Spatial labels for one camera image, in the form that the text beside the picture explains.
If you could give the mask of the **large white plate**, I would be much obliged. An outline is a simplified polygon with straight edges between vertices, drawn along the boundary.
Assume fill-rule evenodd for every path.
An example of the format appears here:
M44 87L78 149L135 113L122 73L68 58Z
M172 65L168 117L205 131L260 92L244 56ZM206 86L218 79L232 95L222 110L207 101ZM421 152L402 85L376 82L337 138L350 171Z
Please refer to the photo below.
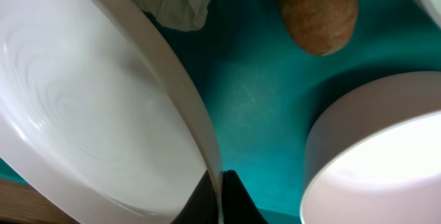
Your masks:
M206 171L209 114L132 0L1 0L1 158L80 223L171 223Z

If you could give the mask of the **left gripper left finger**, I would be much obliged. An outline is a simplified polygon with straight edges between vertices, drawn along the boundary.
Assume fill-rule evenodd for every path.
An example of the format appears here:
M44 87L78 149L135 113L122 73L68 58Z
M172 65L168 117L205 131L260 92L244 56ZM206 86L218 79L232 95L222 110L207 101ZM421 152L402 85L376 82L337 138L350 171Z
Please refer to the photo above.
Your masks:
M208 171L171 224L218 224L218 202Z

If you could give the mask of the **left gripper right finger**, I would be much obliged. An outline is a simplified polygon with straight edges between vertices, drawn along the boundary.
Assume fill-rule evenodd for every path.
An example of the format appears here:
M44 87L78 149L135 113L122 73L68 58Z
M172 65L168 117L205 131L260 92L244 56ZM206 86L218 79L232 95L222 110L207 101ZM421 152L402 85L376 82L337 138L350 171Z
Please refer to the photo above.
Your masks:
M224 224L268 224L234 170L223 172Z

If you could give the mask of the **orange carrot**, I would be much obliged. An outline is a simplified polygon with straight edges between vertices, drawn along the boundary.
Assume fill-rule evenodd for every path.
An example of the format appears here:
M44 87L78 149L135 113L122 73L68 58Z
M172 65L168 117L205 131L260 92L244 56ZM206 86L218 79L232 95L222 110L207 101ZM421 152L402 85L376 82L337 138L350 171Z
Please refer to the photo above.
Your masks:
M277 0L285 27L308 54L325 56L347 45L358 18L358 0Z

